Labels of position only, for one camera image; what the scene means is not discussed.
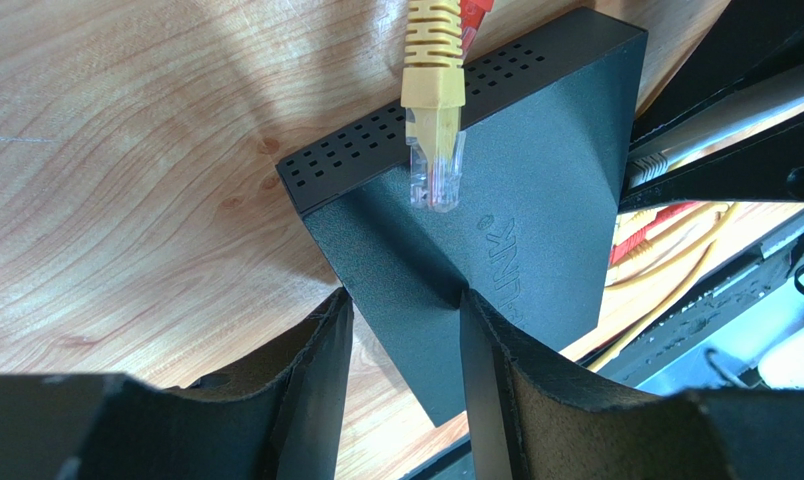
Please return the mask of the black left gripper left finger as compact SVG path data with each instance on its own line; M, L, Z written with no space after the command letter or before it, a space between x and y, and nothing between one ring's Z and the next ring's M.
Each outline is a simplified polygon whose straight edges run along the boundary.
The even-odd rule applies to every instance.
M330 479L353 303L185 388L123 373L0 375L0 479Z

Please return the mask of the black network switch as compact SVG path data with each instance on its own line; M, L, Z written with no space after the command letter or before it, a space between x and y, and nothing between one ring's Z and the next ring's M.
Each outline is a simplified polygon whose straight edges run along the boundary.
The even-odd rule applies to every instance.
M433 424L465 408L464 289L554 350L596 327L647 40L581 7L467 61L460 201L447 213L410 203L398 102L278 163Z

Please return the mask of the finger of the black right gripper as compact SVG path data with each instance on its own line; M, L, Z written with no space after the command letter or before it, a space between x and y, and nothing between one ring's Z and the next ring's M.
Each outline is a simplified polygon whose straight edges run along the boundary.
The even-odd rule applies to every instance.
M790 119L632 188L619 211L690 201L804 202L804 119Z
M804 0L728 4L675 76L634 122L647 143L743 90L804 63Z

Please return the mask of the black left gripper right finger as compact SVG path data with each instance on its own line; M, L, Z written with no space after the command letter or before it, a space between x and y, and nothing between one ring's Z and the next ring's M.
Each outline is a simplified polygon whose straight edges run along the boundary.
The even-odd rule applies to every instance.
M804 479L804 390L648 394L575 364L473 290L460 343L480 479Z

